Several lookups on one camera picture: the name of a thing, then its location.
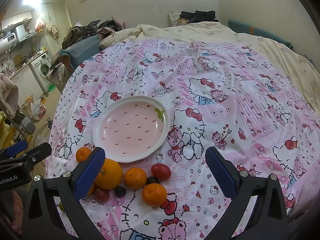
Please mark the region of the pink cartoon cat bedsheet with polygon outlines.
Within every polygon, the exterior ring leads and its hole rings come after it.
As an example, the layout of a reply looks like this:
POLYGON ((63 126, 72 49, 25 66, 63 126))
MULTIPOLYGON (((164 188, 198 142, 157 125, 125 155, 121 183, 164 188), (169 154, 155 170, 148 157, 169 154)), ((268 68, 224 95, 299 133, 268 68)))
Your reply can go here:
POLYGON ((150 39, 119 42, 82 61, 61 94, 46 175, 76 167, 76 151, 93 149, 93 129, 112 103, 143 95, 170 114, 163 144, 122 166, 151 176, 165 164, 167 200, 151 207, 142 189, 82 200, 106 239, 204 239, 230 204, 205 161, 214 146, 254 177, 275 174, 286 213, 306 211, 319 192, 319 117, 291 82, 252 48, 230 43, 150 39))

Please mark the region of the dark clothes pile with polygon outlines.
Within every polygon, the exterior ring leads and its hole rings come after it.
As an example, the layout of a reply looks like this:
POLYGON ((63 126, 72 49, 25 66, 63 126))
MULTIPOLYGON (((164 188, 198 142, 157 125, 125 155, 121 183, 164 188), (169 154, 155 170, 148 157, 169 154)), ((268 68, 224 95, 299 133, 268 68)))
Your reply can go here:
POLYGON ((107 20, 101 24, 100 21, 101 20, 95 20, 85 26, 75 25, 71 27, 68 34, 63 39, 61 44, 62 49, 67 49, 71 45, 91 36, 99 35, 100 37, 106 38, 123 29, 122 26, 114 20, 107 20))

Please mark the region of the hidden tangerine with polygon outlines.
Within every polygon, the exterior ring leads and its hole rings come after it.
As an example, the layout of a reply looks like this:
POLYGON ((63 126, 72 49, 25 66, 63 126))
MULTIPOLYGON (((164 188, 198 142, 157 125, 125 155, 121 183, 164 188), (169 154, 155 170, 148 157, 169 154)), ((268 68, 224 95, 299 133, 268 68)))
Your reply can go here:
POLYGON ((95 183, 93 183, 93 185, 89 189, 87 196, 91 196, 95 192, 95 189, 96 189, 96 185, 95 185, 95 183))

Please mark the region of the dark grape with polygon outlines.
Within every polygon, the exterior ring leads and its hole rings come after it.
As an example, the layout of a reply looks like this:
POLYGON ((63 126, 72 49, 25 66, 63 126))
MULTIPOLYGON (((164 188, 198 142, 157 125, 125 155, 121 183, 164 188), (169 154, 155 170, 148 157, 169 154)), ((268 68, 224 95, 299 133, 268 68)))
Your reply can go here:
POLYGON ((114 188, 114 194, 118 198, 122 198, 126 195, 126 189, 123 186, 117 186, 114 188))
POLYGON ((154 176, 149 176, 146 180, 146 185, 149 185, 149 184, 159 184, 160 183, 160 180, 154 176))

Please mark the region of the blue bed frame edge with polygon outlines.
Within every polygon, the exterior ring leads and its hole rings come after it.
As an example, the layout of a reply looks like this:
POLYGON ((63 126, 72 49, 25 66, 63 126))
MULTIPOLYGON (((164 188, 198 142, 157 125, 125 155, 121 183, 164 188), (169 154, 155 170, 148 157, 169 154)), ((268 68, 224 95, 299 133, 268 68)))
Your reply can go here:
POLYGON ((269 32, 269 31, 265 31, 264 29, 254 27, 250 24, 242 23, 239 21, 229 19, 228 20, 228 27, 236 33, 246 33, 249 35, 261 36, 264 38, 269 38, 269 39, 275 40, 281 44, 284 44, 285 46, 287 46, 291 50, 293 50, 293 45, 291 42, 289 42, 285 39, 282 39, 281 37, 274 35, 273 33, 269 32))

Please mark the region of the small red tomato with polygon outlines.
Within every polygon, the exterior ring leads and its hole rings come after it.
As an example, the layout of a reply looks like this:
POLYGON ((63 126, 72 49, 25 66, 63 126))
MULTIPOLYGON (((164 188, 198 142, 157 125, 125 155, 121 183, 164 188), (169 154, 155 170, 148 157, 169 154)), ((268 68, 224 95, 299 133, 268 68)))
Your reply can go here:
POLYGON ((99 202, 107 202, 109 200, 110 194, 106 189, 97 188, 94 192, 95 198, 99 202))

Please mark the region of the large red tomato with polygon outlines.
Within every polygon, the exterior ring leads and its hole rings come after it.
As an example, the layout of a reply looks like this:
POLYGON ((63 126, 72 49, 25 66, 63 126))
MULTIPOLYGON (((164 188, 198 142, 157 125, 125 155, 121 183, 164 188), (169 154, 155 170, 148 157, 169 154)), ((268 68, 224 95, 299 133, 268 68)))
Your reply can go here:
POLYGON ((171 177, 171 169, 165 164, 154 164, 151 173, 159 180, 168 180, 171 177))

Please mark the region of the large orange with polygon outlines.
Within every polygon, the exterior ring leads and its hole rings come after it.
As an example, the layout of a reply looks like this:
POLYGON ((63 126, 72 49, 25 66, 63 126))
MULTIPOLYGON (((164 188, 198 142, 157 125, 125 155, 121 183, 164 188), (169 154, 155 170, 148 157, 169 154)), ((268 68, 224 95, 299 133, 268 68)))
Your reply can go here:
POLYGON ((112 190, 119 186, 123 180, 123 170, 114 160, 105 159, 94 183, 105 190, 112 190))

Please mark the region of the pink strawberry pattern plate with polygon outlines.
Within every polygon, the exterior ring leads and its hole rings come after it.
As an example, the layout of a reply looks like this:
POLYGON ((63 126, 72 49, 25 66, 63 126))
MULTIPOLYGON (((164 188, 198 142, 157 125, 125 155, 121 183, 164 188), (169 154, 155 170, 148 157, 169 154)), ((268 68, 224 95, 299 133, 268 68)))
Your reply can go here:
POLYGON ((93 129, 95 146, 105 157, 118 163, 147 158, 165 141, 170 114, 158 100, 148 96, 130 96, 106 107, 93 129))

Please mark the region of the white washing machine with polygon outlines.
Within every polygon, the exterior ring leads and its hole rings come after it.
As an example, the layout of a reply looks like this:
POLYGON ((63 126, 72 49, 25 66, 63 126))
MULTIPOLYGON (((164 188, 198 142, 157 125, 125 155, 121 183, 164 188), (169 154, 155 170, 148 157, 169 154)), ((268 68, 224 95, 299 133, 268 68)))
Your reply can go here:
POLYGON ((35 76, 35 79, 39 83, 44 94, 49 92, 50 81, 47 75, 50 73, 51 63, 47 51, 37 55, 29 63, 30 69, 35 76))

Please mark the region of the small tangerine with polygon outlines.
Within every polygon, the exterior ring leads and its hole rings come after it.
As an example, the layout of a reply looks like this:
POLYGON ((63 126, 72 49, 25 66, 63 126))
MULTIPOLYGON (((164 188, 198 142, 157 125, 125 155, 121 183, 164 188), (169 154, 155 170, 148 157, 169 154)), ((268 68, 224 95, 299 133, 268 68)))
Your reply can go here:
POLYGON ((88 156, 91 154, 91 150, 87 147, 81 147, 76 151, 76 161, 77 162, 83 162, 85 161, 88 156))

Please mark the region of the beige plush jacket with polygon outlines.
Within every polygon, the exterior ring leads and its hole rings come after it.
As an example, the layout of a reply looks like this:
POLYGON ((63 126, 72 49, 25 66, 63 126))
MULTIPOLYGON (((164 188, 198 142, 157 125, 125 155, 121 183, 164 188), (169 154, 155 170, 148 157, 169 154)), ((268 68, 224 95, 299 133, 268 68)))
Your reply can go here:
POLYGON ((18 106, 18 87, 7 76, 0 73, 1 104, 10 117, 14 118, 18 106))

